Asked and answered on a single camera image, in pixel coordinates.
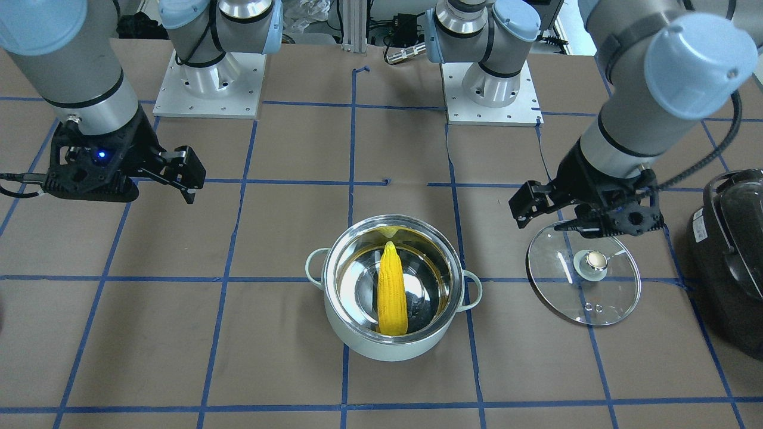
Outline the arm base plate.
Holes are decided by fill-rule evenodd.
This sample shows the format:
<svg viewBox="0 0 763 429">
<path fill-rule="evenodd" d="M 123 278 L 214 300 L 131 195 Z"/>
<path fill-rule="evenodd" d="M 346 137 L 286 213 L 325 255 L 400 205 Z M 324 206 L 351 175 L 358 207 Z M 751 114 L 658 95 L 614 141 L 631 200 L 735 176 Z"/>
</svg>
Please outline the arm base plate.
<svg viewBox="0 0 763 429">
<path fill-rule="evenodd" d="M 450 125 L 536 127 L 544 123 L 529 64 L 501 78 L 477 63 L 441 65 Z"/>
<path fill-rule="evenodd" d="M 267 55 L 227 52 L 205 68 L 181 66 L 172 55 L 153 114 L 194 119 L 256 119 Z"/>
</svg>

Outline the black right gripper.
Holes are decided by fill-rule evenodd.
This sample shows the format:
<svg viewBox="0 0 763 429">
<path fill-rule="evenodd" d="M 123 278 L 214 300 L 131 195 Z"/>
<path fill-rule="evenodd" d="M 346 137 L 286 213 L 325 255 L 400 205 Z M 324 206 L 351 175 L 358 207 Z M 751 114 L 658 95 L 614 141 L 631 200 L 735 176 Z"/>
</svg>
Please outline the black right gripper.
<svg viewBox="0 0 763 429">
<path fill-rule="evenodd" d="M 84 122 L 66 120 L 54 131 L 42 190 L 62 199 L 130 203 L 137 199 L 133 178 L 171 185 L 186 204 L 204 187 L 206 169 L 188 145 L 164 152 L 143 108 L 115 131 L 86 135 Z"/>
</svg>

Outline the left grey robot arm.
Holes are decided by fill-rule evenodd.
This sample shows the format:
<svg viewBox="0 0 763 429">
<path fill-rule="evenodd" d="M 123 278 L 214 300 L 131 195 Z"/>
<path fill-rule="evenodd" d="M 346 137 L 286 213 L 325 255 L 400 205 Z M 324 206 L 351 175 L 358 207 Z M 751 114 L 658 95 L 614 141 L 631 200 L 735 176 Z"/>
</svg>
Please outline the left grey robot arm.
<svg viewBox="0 0 763 429">
<path fill-rule="evenodd" d="M 519 228 L 575 206 L 559 231 L 638 236 L 663 228 L 659 192 L 713 160 L 658 183 L 652 165 L 701 120 L 734 105 L 761 53 L 760 1 L 580 1 L 585 30 L 613 95 L 547 185 L 528 181 L 510 199 Z"/>
</svg>

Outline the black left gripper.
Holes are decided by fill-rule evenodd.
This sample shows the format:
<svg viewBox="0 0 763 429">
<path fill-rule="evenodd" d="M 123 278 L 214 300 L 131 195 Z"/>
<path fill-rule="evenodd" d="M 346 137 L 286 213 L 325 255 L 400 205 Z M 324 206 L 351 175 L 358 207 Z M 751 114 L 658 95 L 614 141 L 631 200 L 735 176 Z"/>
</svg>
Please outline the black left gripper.
<svg viewBox="0 0 763 429">
<path fill-rule="evenodd" d="M 576 218 L 556 223 L 554 230 L 578 232 L 584 238 L 636 237 L 665 227 L 655 172 L 638 171 L 629 179 L 608 176 L 584 158 L 580 142 L 564 157 L 551 184 L 524 182 L 508 204 L 520 229 L 565 206 L 575 206 Z"/>
</svg>

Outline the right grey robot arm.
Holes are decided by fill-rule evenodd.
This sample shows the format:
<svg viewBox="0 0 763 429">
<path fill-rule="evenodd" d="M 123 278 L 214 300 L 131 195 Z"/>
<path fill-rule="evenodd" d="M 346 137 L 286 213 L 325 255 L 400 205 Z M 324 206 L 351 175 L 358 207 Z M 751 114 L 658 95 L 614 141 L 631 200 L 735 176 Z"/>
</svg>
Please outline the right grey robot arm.
<svg viewBox="0 0 763 429">
<path fill-rule="evenodd" d="M 281 1 L 161 1 L 174 55 L 155 115 L 255 117 L 264 59 L 283 42 Z M 2 49 L 54 109 L 46 173 L 3 173 L 38 185 L 3 195 L 131 203 L 136 178 L 177 188 L 186 203 L 204 186 L 194 150 L 164 149 L 109 39 L 118 1 L 3 1 Z"/>
</svg>

